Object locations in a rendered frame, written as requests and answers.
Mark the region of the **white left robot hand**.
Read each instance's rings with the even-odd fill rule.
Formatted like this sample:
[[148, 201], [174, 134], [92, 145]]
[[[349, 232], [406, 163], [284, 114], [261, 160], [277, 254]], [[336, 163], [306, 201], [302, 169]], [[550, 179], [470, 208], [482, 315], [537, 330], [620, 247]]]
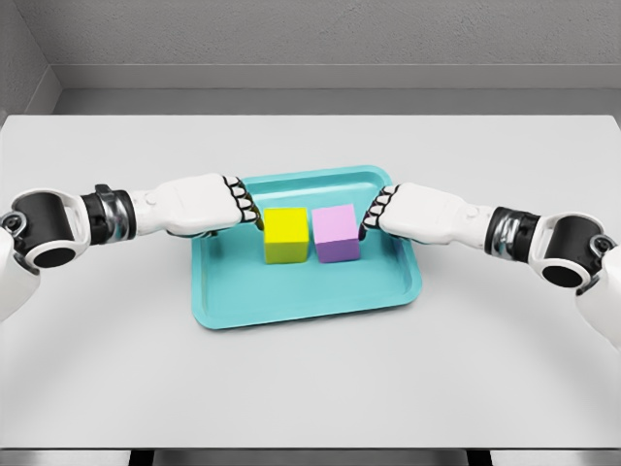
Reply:
[[200, 237], [251, 223], [264, 230], [261, 213], [237, 177], [207, 174], [172, 182], [166, 231], [178, 237]]

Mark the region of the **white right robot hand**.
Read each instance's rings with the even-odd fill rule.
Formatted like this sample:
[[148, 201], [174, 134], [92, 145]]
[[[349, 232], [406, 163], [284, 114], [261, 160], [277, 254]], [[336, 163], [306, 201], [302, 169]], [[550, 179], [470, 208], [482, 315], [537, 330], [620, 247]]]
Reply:
[[465, 201], [415, 183], [385, 186], [364, 213], [358, 232], [363, 241], [370, 230], [425, 245], [447, 245], [454, 239], [453, 222]]

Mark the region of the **pink cube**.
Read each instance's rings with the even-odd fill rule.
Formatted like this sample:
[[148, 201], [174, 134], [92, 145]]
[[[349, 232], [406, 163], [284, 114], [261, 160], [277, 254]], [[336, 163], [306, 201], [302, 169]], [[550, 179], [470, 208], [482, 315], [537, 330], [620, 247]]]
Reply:
[[360, 258], [358, 223], [352, 204], [311, 211], [314, 246], [321, 263]]

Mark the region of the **yellow cube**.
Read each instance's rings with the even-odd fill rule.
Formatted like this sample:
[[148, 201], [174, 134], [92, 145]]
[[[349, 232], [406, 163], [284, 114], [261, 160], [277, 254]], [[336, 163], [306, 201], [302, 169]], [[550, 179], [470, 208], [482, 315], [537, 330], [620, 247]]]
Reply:
[[306, 208], [271, 208], [264, 211], [264, 252], [267, 264], [305, 262], [310, 230]]

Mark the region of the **teal tray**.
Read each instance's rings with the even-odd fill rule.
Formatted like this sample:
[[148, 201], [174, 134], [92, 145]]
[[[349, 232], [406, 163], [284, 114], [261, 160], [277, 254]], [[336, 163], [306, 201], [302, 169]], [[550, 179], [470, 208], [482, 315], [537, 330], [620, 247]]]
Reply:
[[[381, 168], [362, 165], [246, 178], [260, 209], [351, 204], [358, 216], [386, 185]], [[268, 265], [263, 236], [238, 225], [192, 242], [191, 310], [217, 330], [406, 305], [422, 278], [409, 241], [371, 231], [357, 261]]]

